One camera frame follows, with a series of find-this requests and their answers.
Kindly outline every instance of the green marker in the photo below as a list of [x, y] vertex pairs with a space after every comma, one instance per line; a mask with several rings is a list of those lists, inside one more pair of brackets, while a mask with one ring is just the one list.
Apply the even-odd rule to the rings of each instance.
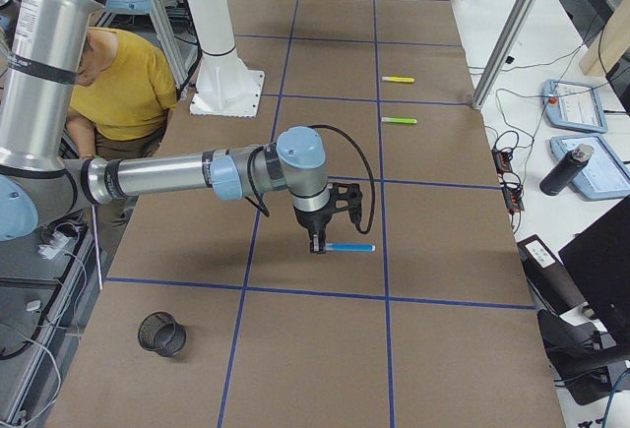
[[394, 118], [391, 116], [384, 116], [381, 118], [381, 123], [397, 123], [399, 125], [415, 125], [417, 120], [415, 118]]

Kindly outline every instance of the pants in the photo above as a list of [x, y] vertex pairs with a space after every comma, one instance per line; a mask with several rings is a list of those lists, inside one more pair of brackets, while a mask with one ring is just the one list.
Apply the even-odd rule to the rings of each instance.
[[[106, 160], [135, 159], [152, 156], [166, 131], [166, 124], [144, 138], [129, 141], [114, 141], [94, 131], [96, 154]], [[128, 199], [112, 200], [96, 209], [96, 223], [100, 247], [111, 257], [116, 254], [118, 245], [127, 227], [125, 206]]]

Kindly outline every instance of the blue and white device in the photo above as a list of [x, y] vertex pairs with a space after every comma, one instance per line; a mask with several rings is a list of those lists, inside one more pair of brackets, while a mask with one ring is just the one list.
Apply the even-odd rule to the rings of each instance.
[[542, 102], [552, 125], [586, 133], [608, 131], [597, 89], [586, 84], [548, 80]]
[[575, 188], [587, 199], [622, 199], [630, 194], [630, 171], [602, 135], [556, 136], [549, 145], [558, 160], [579, 145], [594, 149], [589, 163], [573, 179]]

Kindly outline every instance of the white table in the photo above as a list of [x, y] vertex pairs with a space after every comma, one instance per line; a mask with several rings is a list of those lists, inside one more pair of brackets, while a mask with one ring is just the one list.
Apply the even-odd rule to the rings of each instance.
[[[467, 52], [473, 82], [476, 84], [515, 0], [452, 0], [462, 44]], [[574, 52], [582, 44], [578, 32], [571, 24], [558, 0], [537, 0], [517, 41], [510, 52], [515, 58], [511, 65], [531, 66], [546, 64], [566, 54]], [[506, 125], [497, 97], [500, 100], [505, 118], [512, 125], [529, 133], [535, 133], [535, 143], [531, 151], [516, 150], [512, 166], [525, 180], [523, 198], [525, 212], [515, 233], [520, 241], [537, 234], [555, 253], [567, 244], [576, 233], [580, 233], [597, 218], [616, 205], [619, 200], [588, 201], [572, 188], [566, 188], [556, 197], [543, 194], [538, 184], [557, 162], [549, 148], [548, 139], [554, 136], [577, 134], [569, 130], [551, 127], [546, 118], [541, 118], [540, 98], [522, 98], [520, 95], [540, 95], [542, 84], [548, 79], [563, 79], [590, 85], [605, 84], [604, 78], [587, 77], [582, 74], [579, 61], [587, 51], [586, 46], [578, 49], [575, 56], [568, 56], [547, 66], [528, 69], [515, 69], [502, 72], [488, 99], [481, 109], [485, 125], [499, 133], [512, 128]], [[622, 111], [610, 86], [598, 89], [603, 108]], [[630, 118], [625, 114], [606, 115], [608, 133], [604, 136], [623, 160], [630, 159]], [[488, 130], [488, 140], [492, 145], [496, 135]], [[520, 145], [526, 146], [529, 138], [521, 134]], [[506, 137], [499, 147], [513, 146], [514, 135]], [[568, 312], [563, 318], [570, 323], [583, 323], [578, 310]], [[573, 401], [566, 389], [558, 389], [558, 397], [567, 427], [577, 428], [579, 423], [601, 418], [606, 399], [580, 406]], [[614, 397], [608, 417], [609, 428], [630, 426], [630, 393], [624, 392]]]

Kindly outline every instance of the person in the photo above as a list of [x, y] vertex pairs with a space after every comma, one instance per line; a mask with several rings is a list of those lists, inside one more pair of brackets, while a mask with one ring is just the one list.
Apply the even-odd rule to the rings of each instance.
[[[128, 31], [88, 29], [66, 118], [80, 158], [153, 155], [176, 102], [161, 50]], [[127, 225], [125, 206], [113, 200], [96, 212], [100, 247], [112, 257]]]

